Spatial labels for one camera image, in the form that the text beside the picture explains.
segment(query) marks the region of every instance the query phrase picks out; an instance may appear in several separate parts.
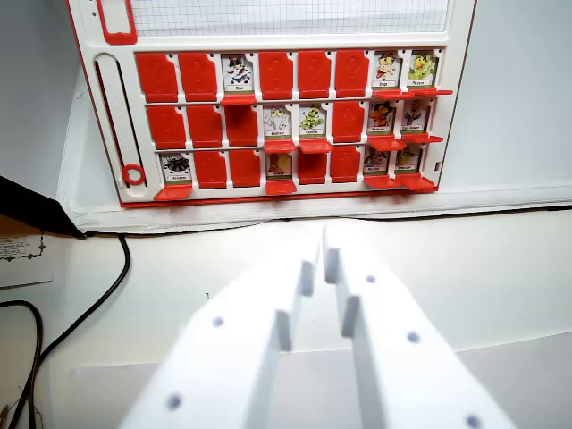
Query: cartoon character picture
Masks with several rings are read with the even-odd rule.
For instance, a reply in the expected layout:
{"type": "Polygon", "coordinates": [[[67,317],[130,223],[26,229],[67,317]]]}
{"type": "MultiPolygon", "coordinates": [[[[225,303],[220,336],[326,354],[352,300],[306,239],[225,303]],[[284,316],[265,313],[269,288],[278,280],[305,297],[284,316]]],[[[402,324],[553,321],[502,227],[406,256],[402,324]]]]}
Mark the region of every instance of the cartoon character picture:
{"type": "Polygon", "coordinates": [[[161,155],[165,184],[191,183],[188,154],[161,155]]]}
{"type": "Polygon", "coordinates": [[[420,145],[408,145],[397,153],[395,173],[418,172],[423,149],[420,145]]]}
{"type": "Polygon", "coordinates": [[[289,154],[269,154],[266,156],[266,178],[291,179],[292,157],[289,154]]]}
{"type": "Polygon", "coordinates": [[[325,113],[318,107],[301,106],[300,109],[300,135],[305,137],[323,137],[325,135],[325,113]]]}
{"type": "Polygon", "coordinates": [[[373,89],[399,86],[401,59],[395,52],[376,52],[374,57],[373,89]]]}
{"type": "Polygon", "coordinates": [[[222,55],[226,92],[253,92],[252,65],[245,55],[222,55]]]}
{"type": "Polygon", "coordinates": [[[393,123],[391,103],[372,103],[369,108],[367,132],[369,134],[390,134],[393,123]]]}
{"type": "Polygon", "coordinates": [[[364,174],[387,174],[389,153],[367,147],[364,161],[364,174]]]}
{"type": "Polygon", "coordinates": [[[408,86],[431,87],[437,71],[437,58],[431,53],[413,53],[413,67],[409,69],[408,86]]]}
{"type": "Polygon", "coordinates": [[[283,105],[264,107],[263,115],[267,139],[288,139],[291,137],[290,112],[283,105]]]}
{"type": "Polygon", "coordinates": [[[401,132],[406,134],[425,132],[426,119],[427,108],[423,101],[418,99],[407,101],[403,111],[401,132]]]}

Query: red circle ring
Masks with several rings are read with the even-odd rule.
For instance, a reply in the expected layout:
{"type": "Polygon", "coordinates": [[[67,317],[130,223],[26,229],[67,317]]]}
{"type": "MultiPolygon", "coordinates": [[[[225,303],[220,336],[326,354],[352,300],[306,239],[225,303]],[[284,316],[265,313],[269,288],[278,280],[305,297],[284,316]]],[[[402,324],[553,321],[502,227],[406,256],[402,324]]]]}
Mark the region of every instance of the red circle ring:
{"type": "Polygon", "coordinates": [[[143,167],[141,167],[140,165],[127,164],[122,169],[122,177],[123,177],[123,180],[126,183],[129,183],[130,185],[133,185],[133,186],[140,185],[141,183],[143,183],[145,181],[145,170],[143,170],[143,167]],[[136,172],[138,172],[141,175],[141,177],[139,177],[137,180],[134,181],[129,176],[130,170],[135,170],[136,172]]]}

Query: guess who board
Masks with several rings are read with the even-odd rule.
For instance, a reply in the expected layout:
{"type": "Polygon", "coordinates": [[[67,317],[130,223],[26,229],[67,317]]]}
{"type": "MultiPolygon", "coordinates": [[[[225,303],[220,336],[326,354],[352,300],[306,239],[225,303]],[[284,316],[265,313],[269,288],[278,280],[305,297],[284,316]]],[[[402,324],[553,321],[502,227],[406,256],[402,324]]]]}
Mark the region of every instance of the guess who board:
{"type": "Polygon", "coordinates": [[[438,189],[472,0],[163,3],[69,0],[124,206],[438,189]]]}

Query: grid paper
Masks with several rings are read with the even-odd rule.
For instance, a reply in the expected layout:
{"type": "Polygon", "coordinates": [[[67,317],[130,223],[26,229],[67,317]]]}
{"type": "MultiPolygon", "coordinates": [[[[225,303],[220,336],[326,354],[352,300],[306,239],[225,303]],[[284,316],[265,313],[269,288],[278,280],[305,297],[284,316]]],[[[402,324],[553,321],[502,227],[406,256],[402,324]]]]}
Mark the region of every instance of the grid paper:
{"type": "Polygon", "coordinates": [[[448,0],[131,0],[140,36],[445,31],[448,0]]]}

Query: black wire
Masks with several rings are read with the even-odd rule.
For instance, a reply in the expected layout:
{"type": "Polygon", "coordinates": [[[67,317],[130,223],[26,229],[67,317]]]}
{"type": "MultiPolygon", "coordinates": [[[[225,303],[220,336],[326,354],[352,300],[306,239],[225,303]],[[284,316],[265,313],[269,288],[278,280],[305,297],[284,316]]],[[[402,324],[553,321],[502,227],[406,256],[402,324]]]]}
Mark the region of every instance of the black wire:
{"type": "MultiPolygon", "coordinates": [[[[127,272],[129,271],[129,268],[131,265],[131,253],[129,251],[129,247],[127,246],[127,241],[125,241],[125,236],[122,234],[119,234],[118,238],[122,244],[123,253],[125,254],[125,263],[123,264],[123,269],[120,272],[119,276],[115,280],[114,284],[111,285],[111,287],[107,290],[107,292],[104,293],[101,296],[101,298],[98,299],[93,306],[88,308],[88,310],[83,315],[81,315],[73,324],[71,324],[71,326],[68,329],[66,329],[62,335],[57,337],[49,346],[46,347],[46,349],[39,355],[38,367],[40,367],[42,365],[42,363],[44,363],[47,356],[52,351],[54,351],[54,349],[58,345],[60,345],[62,343],[62,341],[64,341],[66,338],[68,338],[70,336],[70,334],[73,331],[75,331],[78,326],[80,326],[88,317],[90,317],[105,302],[105,300],[108,299],[115,292],[115,290],[119,287],[119,285],[122,283],[123,279],[127,275],[127,272]]],[[[20,420],[21,412],[24,408],[24,404],[26,403],[26,400],[28,400],[29,398],[32,398],[34,396],[33,386],[34,386],[34,379],[36,378],[36,375],[37,375],[37,372],[35,372],[34,374],[32,374],[32,373],[29,374],[28,381],[26,382],[26,385],[24,386],[24,390],[22,391],[22,394],[20,396],[20,400],[18,401],[18,405],[16,406],[16,409],[14,410],[14,415],[12,417],[12,421],[10,422],[10,426],[8,426],[8,429],[15,429],[16,428],[16,425],[18,424],[18,421],[20,420]]]]}
{"type": "MultiPolygon", "coordinates": [[[[36,350],[34,350],[34,359],[32,360],[32,369],[29,372],[29,379],[31,379],[30,388],[34,389],[34,384],[36,382],[36,374],[38,373],[39,367],[39,352],[42,350],[42,342],[44,341],[44,324],[42,323],[42,315],[39,313],[36,306],[28,301],[21,299],[15,299],[14,301],[0,302],[0,308],[5,307],[26,307],[34,315],[36,320],[36,350]]],[[[30,396],[28,398],[28,419],[29,419],[29,429],[36,429],[36,416],[34,412],[34,397],[30,396]]]]}

